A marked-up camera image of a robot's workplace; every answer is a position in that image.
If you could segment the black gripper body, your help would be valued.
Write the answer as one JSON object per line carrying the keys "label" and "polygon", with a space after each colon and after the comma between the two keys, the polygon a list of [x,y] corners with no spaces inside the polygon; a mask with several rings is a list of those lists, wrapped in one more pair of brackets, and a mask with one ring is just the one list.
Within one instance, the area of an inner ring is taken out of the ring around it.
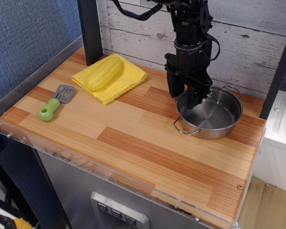
{"label": "black gripper body", "polygon": [[165,55],[165,69],[167,72],[179,70],[182,74],[182,82],[188,87],[204,88],[204,98],[206,99],[213,84],[206,71],[210,65],[211,52],[211,39],[205,40],[202,47],[194,51],[177,48],[176,54],[167,53]]}

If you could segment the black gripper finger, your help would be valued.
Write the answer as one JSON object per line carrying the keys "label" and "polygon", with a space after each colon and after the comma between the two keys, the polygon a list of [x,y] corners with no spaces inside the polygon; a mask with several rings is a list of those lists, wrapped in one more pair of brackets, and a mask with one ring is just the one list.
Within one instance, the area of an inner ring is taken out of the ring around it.
{"label": "black gripper finger", "polygon": [[179,70],[167,72],[168,88],[172,98],[178,97],[185,91],[185,86],[182,82],[181,76],[182,74]]}
{"label": "black gripper finger", "polygon": [[202,103],[204,99],[204,88],[188,87],[187,89],[187,108],[193,107]]}

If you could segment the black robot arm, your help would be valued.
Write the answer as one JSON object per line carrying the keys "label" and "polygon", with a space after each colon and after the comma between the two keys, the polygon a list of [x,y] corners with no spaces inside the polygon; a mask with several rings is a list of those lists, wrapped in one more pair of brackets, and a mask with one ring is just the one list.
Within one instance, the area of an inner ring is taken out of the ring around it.
{"label": "black robot arm", "polygon": [[177,97],[186,90],[187,107],[191,109],[211,95],[213,82],[207,68],[213,61],[215,38],[208,34],[213,18],[205,0],[158,0],[147,16],[163,6],[171,15],[175,32],[176,53],[165,55],[169,92]]}

